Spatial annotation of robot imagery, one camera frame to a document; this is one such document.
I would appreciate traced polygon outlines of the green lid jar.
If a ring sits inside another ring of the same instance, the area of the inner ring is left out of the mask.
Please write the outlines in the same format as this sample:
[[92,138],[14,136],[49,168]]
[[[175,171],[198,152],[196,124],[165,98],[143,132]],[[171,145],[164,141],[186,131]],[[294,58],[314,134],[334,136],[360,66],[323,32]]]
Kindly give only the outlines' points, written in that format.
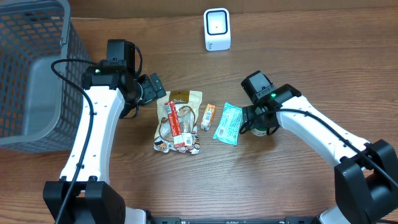
[[251,130],[251,132],[255,136],[267,136],[267,129],[266,128],[253,128]]

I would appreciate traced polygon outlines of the teal wet wipes pack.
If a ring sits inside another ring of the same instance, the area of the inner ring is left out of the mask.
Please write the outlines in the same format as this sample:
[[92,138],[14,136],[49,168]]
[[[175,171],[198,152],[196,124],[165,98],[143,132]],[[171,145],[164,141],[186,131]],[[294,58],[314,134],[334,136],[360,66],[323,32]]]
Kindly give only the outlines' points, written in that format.
[[226,102],[213,139],[236,146],[238,144],[239,129],[242,123],[242,109]]

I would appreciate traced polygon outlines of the small orange box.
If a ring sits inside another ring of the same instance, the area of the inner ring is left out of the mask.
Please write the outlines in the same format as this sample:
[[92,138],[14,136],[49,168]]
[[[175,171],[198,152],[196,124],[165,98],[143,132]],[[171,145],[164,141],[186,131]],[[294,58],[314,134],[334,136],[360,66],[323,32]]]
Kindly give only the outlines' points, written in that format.
[[208,131],[215,116],[215,105],[207,104],[200,127]]

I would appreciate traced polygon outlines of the snack bag with red label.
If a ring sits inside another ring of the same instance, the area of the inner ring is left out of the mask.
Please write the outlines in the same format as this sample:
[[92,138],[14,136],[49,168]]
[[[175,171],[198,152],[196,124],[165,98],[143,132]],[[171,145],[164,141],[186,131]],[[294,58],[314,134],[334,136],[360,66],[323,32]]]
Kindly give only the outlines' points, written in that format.
[[197,122],[202,98],[200,91],[180,90],[168,91],[157,100],[159,124],[154,135],[156,151],[192,155],[200,152]]

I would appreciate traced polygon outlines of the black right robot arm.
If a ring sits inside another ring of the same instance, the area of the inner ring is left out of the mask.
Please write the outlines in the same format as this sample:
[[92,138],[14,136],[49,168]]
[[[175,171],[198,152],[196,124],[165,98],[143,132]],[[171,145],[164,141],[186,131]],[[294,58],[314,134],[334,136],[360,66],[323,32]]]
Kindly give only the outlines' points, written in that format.
[[275,85],[261,72],[241,86],[252,105],[243,108],[240,134],[272,135],[290,131],[334,170],[335,206],[307,223],[387,223],[397,209],[397,154],[385,140],[369,142],[319,112],[289,84]]

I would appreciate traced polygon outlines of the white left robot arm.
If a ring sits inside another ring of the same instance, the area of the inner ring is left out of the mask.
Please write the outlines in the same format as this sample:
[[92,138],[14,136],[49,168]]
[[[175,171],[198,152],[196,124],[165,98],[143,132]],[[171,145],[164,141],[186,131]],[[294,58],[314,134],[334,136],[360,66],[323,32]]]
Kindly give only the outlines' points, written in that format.
[[109,184],[109,162],[117,123],[166,95],[157,74],[143,75],[142,54],[132,42],[110,39],[106,58],[87,61],[79,84],[51,69],[83,95],[72,151],[58,181],[48,181],[43,200],[55,223],[149,223],[146,210],[129,208]]

